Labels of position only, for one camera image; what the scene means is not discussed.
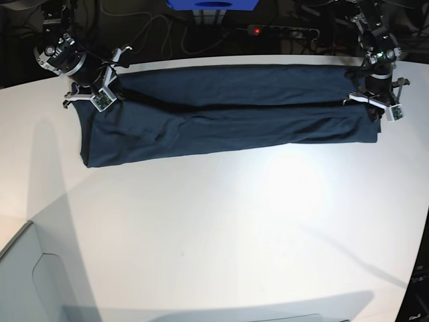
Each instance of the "blue box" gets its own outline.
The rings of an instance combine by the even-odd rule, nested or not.
[[[259,0],[167,0],[174,10],[246,10],[255,9]]]

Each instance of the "electrical wire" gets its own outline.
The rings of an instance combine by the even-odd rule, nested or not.
[[[146,43],[147,43],[147,39],[148,39],[148,36],[149,36],[150,27],[151,27],[153,21],[155,21],[156,19],[162,19],[163,21],[165,21],[166,26],[167,26],[166,37],[164,38],[164,41],[162,42],[162,46],[161,46],[161,55],[164,55],[166,46],[167,46],[167,44],[169,44],[170,45],[170,50],[169,50],[168,56],[166,56],[166,59],[169,60],[173,56],[173,47],[172,47],[172,41],[171,41],[171,37],[170,37],[173,22],[170,21],[170,20],[168,20],[167,17],[165,17],[164,15],[156,15],[155,17],[152,17],[143,26],[143,28],[134,36],[134,38],[130,40],[130,42],[129,42],[130,45],[134,46],[134,43],[140,38],[140,36],[142,34],[145,33],[145,37],[144,37],[143,42],[141,43],[140,47],[138,49],[136,49],[136,50],[133,50],[132,54],[139,54],[146,47]]]
[[[85,11],[85,27],[84,27],[84,32],[85,32],[85,37],[88,34],[88,21],[89,21],[89,13],[88,13],[88,7],[86,6],[86,0],[83,0],[83,9]]]
[[[107,64],[109,64],[109,65],[119,66],[119,67],[124,67],[124,68],[128,68],[128,67],[129,67],[129,65],[120,64],[120,63],[118,63],[118,62],[113,62],[111,59],[103,58],[103,57],[101,57],[100,55],[95,54],[93,51],[91,51],[91,50],[90,50],[90,49],[88,49],[86,46],[84,46],[84,45],[83,45],[83,43],[82,43],[78,38],[74,38],[74,40],[78,43],[78,45],[79,45],[80,47],[82,47],[82,48],[83,48],[83,50],[84,50],[85,52],[87,52],[88,54],[90,54],[90,55],[92,55],[92,56],[94,56],[94,57],[98,58],[99,60],[102,60],[102,61],[103,61],[103,64],[104,64],[104,63],[107,63]]]
[[[89,30],[85,33],[85,38],[86,39],[95,39],[95,37],[97,36],[97,27],[99,25],[99,19],[100,19],[100,5],[99,5],[99,1],[101,4],[101,0],[93,0],[94,3],[94,15],[93,15],[93,20],[91,21],[91,27],[89,28]]]
[[[424,32],[426,29],[429,28],[429,25],[425,25],[424,27],[420,28],[419,30],[417,30],[416,32],[412,32],[412,34],[422,34],[422,32]]]
[[[317,49],[318,49],[317,42],[315,42],[314,40],[309,40],[308,50],[310,51],[310,53],[314,55],[318,55]]]
[[[307,7],[322,7],[331,2],[334,2],[334,0],[300,0],[300,4],[306,5]]]
[[[40,34],[35,34],[33,32],[27,32],[24,34],[18,34],[18,35],[11,35],[11,34],[0,34],[1,38],[0,39],[8,39],[8,40],[17,40],[22,41],[23,39],[26,38],[30,38],[32,37],[33,39],[37,40],[40,39],[40,37],[42,37]]]
[[[422,35],[422,32],[427,28],[427,27],[429,27],[429,25],[427,25],[426,27],[424,26],[424,24],[426,23],[426,20],[428,19],[428,16],[429,16],[429,5],[428,5],[428,7],[426,8],[426,12],[424,13],[424,16],[423,16],[423,23],[422,23],[422,27],[420,28],[420,30],[419,30],[419,32],[418,32],[418,35],[419,36],[421,36]]]
[[[111,17],[132,17],[134,15],[148,15],[152,18],[152,14],[150,12],[147,12],[147,11],[137,11],[137,12],[130,12],[130,13],[111,13],[111,12],[108,12],[103,7],[103,0],[100,0],[100,10],[105,15],[109,15]]]
[[[308,47],[309,45],[310,45],[310,42],[307,42],[307,43],[304,45],[304,47],[302,48],[302,51],[301,51],[300,55],[304,55],[304,53],[306,52],[307,47]]]
[[[280,4],[279,4],[279,0],[273,0],[273,4],[274,4],[274,10],[275,10],[275,14],[273,16],[273,18],[271,19],[271,21],[269,23],[267,23],[267,25],[272,25],[280,16]]]
[[[40,9],[40,5],[38,5],[28,16],[27,19],[25,19],[24,23],[22,25],[19,25],[17,28],[23,28],[23,27],[27,27],[27,23],[28,21],[32,18],[33,14],[35,14],[38,10]]]
[[[27,27],[27,26],[20,26],[20,27],[12,27],[11,28],[12,31],[16,31],[16,30],[20,30],[20,29],[24,29],[24,30],[29,30],[29,33],[31,34],[41,34],[38,31],[34,30],[31,27]]]
[[[289,39],[289,43],[290,43],[289,55],[292,55],[294,53],[294,40],[293,39]]]
[[[425,44],[429,40],[429,36],[426,34],[423,34],[424,36],[420,36],[417,38],[410,38],[410,39],[400,39],[401,44],[405,44],[409,46],[408,48],[403,47],[403,49],[406,51],[408,49],[416,49],[420,47],[421,45]]]
[[[210,49],[216,48],[216,47],[217,47],[217,46],[219,46],[221,43],[223,43],[223,41],[224,41],[227,37],[229,37],[229,35],[231,35],[231,33],[230,33],[230,32],[228,32],[225,36],[223,36],[219,41],[215,42],[213,45],[210,45],[209,47],[206,47],[206,48],[204,48],[204,49],[201,49],[201,50],[199,50],[199,51],[197,51],[197,52],[189,52],[187,49],[185,49],[185,45],[184,45],[184,43],[185,43],[185,39],[186,39],[186,36],[187,36],[187,35],[188,35],[188,27],[185,27],[185,31],[184,31],[183,36],[182,36],[182,41],[180,42],[180,47],[181,47],[182,51],[183,51],[185,54],[187,54],[187,55],[198,55],[198,54],[202,54],[203,52],[206,52],[206,51],[208,51],[208,50],[210,50]]]
[[[331,46],[331,53],[330,53],[330,55],[331,56],[335,56],[335,43],[336,43],[336,33],[337,33],[337,28],[335,28],[335,31],[334,31],[334,39],[332,40],[332,46]]]

